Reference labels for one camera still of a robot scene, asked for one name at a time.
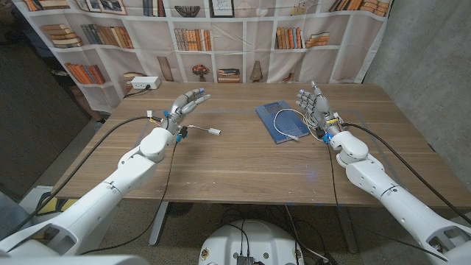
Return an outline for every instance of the white robot body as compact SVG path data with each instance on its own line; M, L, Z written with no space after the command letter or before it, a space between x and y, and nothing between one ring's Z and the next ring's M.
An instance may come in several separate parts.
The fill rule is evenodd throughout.
M243 220L232 222L236 227L242 226ZM285 265L296 264L294 239L283 229L271 223L248 219L244 222L244 232L249 240L249 257L253 261L264 264ZM232 226L225 225L214 232L201 248L199 265L208 264L237 264L237 257L241 253L242 232ZM304 259L298 249L298 261L304 265ZM247 240L243 236L242 254L247 257Z

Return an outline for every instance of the blue book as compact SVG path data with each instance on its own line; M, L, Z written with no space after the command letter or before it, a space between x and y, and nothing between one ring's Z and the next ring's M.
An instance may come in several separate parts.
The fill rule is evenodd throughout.
M267 105L261 105L255 108L258 117L265 124L266 129L270 133L276 144L292 140L286 135L279 133L273 126L273 120L278 111L290 108L286 101L279 101ZM309 135L309 129L303 124L300 118L294 111L285 110L278 114L276 121L277 128L289 135L297 136L299 138Z
M90 71L87 69L87 66L83 66L83 68L85 69L85 71L87 72L88 76L91 78L91 80L93 81L94 84L98 84L95 79L93 78L93 75L91 75Z
M293 43L294 43L294 48L297 49L296 28L293 28Z

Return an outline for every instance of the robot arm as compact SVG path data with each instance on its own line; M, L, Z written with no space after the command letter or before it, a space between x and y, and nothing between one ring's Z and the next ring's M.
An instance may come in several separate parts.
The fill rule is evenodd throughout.
M62 214L0 241L0 252L24 257L77 255L88 250L89 246L84 244L87 237L126 194L154 175L157 164L165 158L165 148L179 132L180 122L209 98L203 88L179 96L162 127L153 129L136 148L126 153L108 178Z
M471 229L442 218L393 181L363 141L339 129L326 98L314 82L312 86L314 93L301 91L297 104L311 114L328 144L339 151L336 159L346 169L348 180L378 199L421 248L448 261L427 253L432 264L468 264Z

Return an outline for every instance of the gray wall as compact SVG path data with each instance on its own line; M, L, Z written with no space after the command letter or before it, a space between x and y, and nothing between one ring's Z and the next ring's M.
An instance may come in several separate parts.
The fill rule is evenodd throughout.
M470 14L469 0L394 1L364 83L387 92L471 191Z

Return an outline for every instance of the power strip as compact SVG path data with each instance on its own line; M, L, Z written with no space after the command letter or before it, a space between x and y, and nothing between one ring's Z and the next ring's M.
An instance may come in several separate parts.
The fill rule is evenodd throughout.
M159 77L134 77L131 81L134 89L145 89L150 85L150 89L157 89L162 82Z

